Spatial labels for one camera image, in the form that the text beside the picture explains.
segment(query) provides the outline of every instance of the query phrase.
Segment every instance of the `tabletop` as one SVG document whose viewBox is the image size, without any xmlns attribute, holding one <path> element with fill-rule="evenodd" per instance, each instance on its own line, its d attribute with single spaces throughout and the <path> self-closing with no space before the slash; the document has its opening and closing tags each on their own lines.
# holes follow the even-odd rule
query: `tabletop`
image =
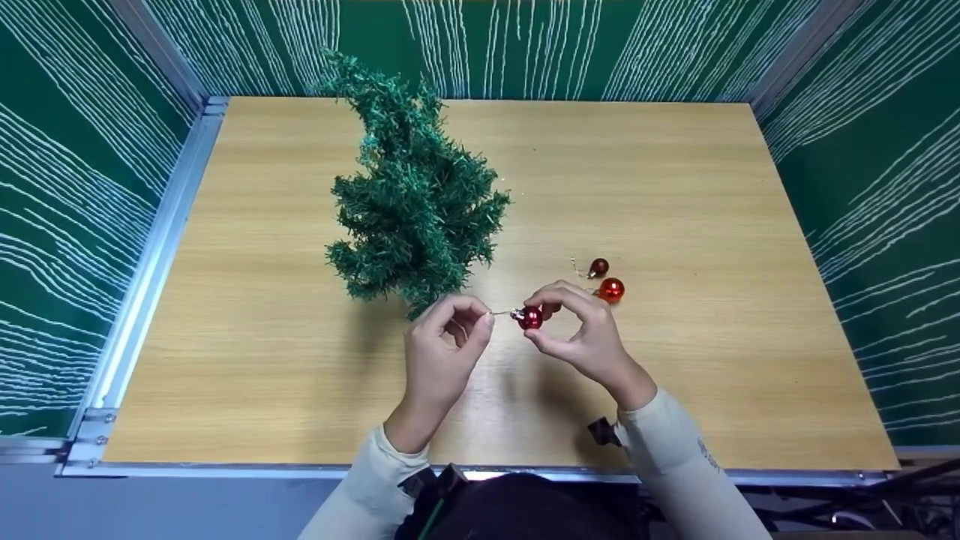
<svg viewBox="0 0 960 540">
<path fill-rule="evenodd" d="M 448 104 L 515 201 L 468 293 L 509 309 L 606 258 L 627 349 L 722 466 L 897 468 L 749 106 Z M 350 463 L 390 414 L 406 307 L 351 300 L 324 255 L 362 133 L 343 101 L 231 99 L 105 461 Z M 500 318 L 430 458 L 622 468 L 585 429 L 614 414 Z"/>
</svg>

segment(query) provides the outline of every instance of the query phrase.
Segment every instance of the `green wall panel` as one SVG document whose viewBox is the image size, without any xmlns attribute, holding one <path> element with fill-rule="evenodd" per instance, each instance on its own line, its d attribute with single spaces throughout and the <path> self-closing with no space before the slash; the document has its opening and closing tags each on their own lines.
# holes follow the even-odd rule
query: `green wall panel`
<svg viewBox="0 0 960 540">
<path fill-rule="evenodd" d="M 60 437 L 193 114 L 105 0 L 0 12 L 0 435 Z"/>
<path fill-rule="evenodd" d="M 746 101 L 817 0 L 146 3 L 214 94 L 314 94 L 330 47 L 447 98 Z"/>
<path fill-rule="evenodd" d="M 760 118 L 895 445 L 960 444 L 960 3 L 868 1 Z"/>
</svg>

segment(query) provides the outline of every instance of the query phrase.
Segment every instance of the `wrist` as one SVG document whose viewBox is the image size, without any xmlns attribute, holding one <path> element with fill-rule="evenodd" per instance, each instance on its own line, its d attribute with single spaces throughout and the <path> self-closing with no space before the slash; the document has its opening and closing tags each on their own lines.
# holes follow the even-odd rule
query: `wrist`
<svg viewBox="0 0 960 540">
<path fill-rule="evenodd" d="M 402 454 L 422 452 L 446 417 L 448 409 L 441 409 L 424 406 L 404 397 L 383 423 L 387 440 Z"/>
<path fill-rule="evenodd" d="M 639 410 L 657 396 L 657 384 L 632 358 L 627 357 L 622 368 L 604 383 L 620 410 Z"/>
</svg>

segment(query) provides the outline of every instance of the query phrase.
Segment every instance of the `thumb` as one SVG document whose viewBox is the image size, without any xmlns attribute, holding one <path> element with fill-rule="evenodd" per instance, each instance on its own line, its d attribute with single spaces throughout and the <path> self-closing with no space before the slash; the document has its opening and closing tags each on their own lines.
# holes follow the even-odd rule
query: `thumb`
<svg viewBox="0 0 960 540">
<path fill-rule="evenodd" d="M 554 358 L 559 358 L 561 360 L 570 361 L 573 358 L 573 348 L 574 345 L 569 341 L 563 341 L 561 339 L 556 339 L 550 337 L 549 335 L 538 331 L 538 330 L 527 330 L 523 332 L 523 337 L 526 337 L 537 346 L 537 349 L 541 353 L 544 353 L 548 356 L 553 356 Z"/>
<path fill-rule="evenodd" d="M 490 344 L 490 337 L 493 334 L 493 315 L 490 313 L 480 317 L 480 320 L 473 325 L 473 331 L 467 338 L 467 342 L 460 348 L 459 356 L 468 359 L 470 363 L 476 364 L 480 355 Z"/>
</svg>

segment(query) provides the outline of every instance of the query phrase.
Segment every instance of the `hand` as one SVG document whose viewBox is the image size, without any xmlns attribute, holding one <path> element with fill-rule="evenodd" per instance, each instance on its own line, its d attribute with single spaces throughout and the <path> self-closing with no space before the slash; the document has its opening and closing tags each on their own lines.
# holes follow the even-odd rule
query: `hand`
<svg viewBox="0 0 960 540">
<path fill-rule="evenodd" d="M 560 307 L 577 315 L 583 325 L 568 340 L 551 337 L 539 330 L 527 330 L 523 335 L 545 355 L 568 362 L 580 373 L 602 384 L 620 408 L 643 408 L 657 395 L 653 379 L 624 349 L 610 305 L 606 302 L 560 280 L 542 287 L 523 304 L 539 307 L 544 320 Z"/>
<path fill-rule="evenodd" d="M 404 334 L 407 385 L 384 423 L 387 440 L 405 454 L 423 450 L 460 396 L 493 332 L 489 307 L 448 295 L 428 307 Z M 453 336 L 455 345 L 444 340 Z"/>
</svg>

